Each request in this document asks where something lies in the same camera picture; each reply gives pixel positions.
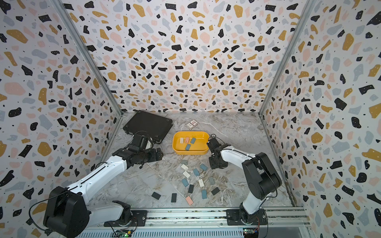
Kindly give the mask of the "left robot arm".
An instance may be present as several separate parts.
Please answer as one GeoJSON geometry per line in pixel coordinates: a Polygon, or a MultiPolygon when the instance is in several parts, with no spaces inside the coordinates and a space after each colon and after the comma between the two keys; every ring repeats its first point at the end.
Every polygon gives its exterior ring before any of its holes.
{"type": "Polygon", "coordinates": [[[75,238],[90,226],[104,223],[124,226],[137,221],[131,206],[119,200],[114,200],[110,206],[93,210],[87,205],[100,189],[130,167],[142,167],[162,160],[162,150],[153,145],[151,138],[135,135],[130,144],[115,151],[107,161],[84,178],[67,187],[56,187],[47,200],[43,225],[49,232],[75,238]]]}

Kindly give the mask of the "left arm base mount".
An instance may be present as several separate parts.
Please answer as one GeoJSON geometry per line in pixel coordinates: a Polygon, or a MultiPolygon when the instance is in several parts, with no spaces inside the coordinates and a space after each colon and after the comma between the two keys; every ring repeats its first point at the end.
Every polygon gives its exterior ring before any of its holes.
{"type": "Polygon", "coordinates": [[[105,222],[104,227],[113,228],[130,228],[130,227],[144,227],[147,219],[147,210],[127,210],[123,211],[122,215],[117,220],[105,222]]]}

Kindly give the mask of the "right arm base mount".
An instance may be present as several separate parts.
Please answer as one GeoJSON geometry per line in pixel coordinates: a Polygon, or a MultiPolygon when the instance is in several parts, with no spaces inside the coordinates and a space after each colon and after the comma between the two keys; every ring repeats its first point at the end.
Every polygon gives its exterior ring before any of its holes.
{"type": "Polygon", "coordinates": [[[268,224],[264,209],[259,209],[254,214],[248,214],[244,209],[228,209],[226,210],[226,219],[228,226],[268,224]]]}

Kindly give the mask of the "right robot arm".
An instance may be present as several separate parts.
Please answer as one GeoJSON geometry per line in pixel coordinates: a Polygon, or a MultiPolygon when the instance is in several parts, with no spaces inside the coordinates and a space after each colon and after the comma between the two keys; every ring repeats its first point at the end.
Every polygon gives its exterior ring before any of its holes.
{"type": "Polygon", "coordinates": [[[250,154],[234,148],[230,144],[219,143],[216,137],[212,137],[206,143],[211,156],[209,164],[212,169],[225,169],[229,164],[243,170],[250,192],[247,198],[240,204],[237,215],[231,214],[228,221],[231,224],[243,223],[266,224],[267,216],[262,205],[267,199],[275,198],[282,180],[265,153],[250,154]]]}

